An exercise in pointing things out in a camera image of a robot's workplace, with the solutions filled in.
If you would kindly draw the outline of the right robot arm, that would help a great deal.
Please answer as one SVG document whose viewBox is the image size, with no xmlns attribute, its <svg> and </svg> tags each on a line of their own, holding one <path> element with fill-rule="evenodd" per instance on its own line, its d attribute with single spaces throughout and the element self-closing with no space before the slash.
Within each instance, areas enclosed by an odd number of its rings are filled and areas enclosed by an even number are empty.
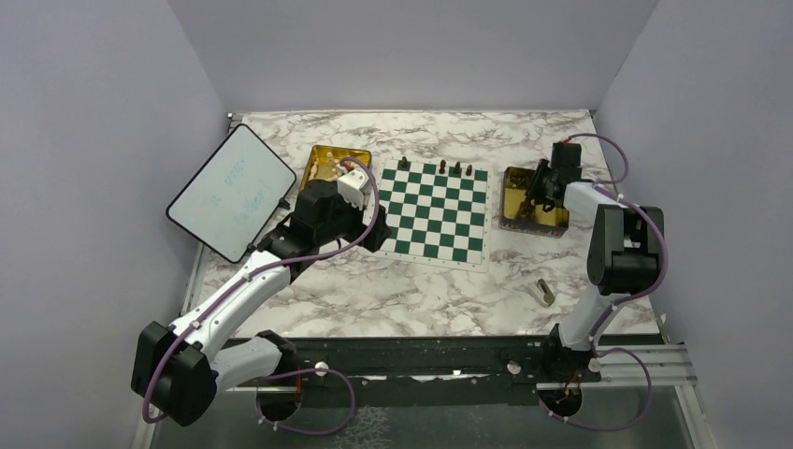
<svg viewBox="0 0 793 449">
<path fill-rule="evenodd" d="M 598 338 L 626 303 L 655 292 L 669 268 L 665 215 L 608 189 L 606 181 L 583 176 L 582 147 L 554 144 L 528 182 L 522 210 L 567 210 L 592 227 L 586 257 L 589 285 L 584 296 L 545 339 L 541 372 L 561 381 L 597 357 Z"/>
</svg>

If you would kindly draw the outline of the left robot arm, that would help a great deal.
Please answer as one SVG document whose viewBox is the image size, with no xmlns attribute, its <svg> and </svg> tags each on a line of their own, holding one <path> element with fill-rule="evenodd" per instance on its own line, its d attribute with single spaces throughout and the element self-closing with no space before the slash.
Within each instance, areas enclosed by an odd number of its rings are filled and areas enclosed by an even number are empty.
<svg viewBox="0 0 793 449">
<path fill-rule="evenodd" d="M 379 251 L 391 235 L 381 199 L 377 182 L 365 172 L 309 181 L 295 209 L 220 290 L 169 325 L 146 325 L 131 375 L 131 389 L 143 399 L 143 421 L 171 419 L 187 427 L 220 392 L 258 377 L 272 384 L 289 380 L 295 361 L 288 340 L 264 331 L 233 347 L 227 341 L 315 262 L 355 247 Z"/>
</svg>

